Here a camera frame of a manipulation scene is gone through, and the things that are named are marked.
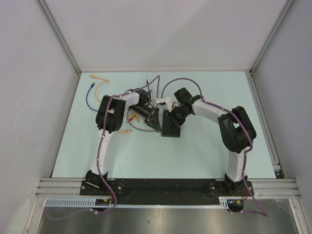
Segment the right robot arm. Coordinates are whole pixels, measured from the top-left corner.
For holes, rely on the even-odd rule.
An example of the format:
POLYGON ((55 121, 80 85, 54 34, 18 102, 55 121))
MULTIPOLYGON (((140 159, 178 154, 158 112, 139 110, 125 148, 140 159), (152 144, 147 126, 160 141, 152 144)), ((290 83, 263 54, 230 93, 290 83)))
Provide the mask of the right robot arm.
POLYGON ((185 88, 174 93, 177 106, 163 112, 164 137, 180 137, 180 127, 189 115, 205 117, 219 125, 222 142, 229 150, 228 169, 224 187, 229 195, 237 195, 247 184, 245 173, 247 152, 253 148, 256 131, 245 109, 231 110, 209 103, 201 95, 192 96, 185 88))

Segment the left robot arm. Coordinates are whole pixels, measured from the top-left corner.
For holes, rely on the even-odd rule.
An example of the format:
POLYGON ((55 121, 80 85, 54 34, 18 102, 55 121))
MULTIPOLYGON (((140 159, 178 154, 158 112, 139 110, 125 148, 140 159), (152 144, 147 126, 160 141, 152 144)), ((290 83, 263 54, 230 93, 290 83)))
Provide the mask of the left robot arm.
POLYGON ((121 95, 105 95, 96 115, 98 127, 98 147, 90 170, 86 173, 86 187, 90 187, 97 195, 104 194, 108 189, 107 175, 109 159, 107 151, 114 133, 123 125, 125 110, 133 110, 144 117, 144 123, 161 132, 159 108, 150 106, 149 96, 142 89, 128 90, 121 95))

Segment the black network switch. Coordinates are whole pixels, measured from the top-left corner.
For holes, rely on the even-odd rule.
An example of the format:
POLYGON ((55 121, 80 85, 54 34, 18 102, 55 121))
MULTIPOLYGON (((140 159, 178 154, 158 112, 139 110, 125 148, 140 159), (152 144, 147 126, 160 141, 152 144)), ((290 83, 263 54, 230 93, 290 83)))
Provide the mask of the black network switch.
POLYGON ((162 137, 175 137, 180 138, 180 127, 179 128, 173 128, 171 126, 170 118, 168 116, 169 111, 164 110, 163 111, 163 117, 162 117, 162 131, 161 136, 162 137))

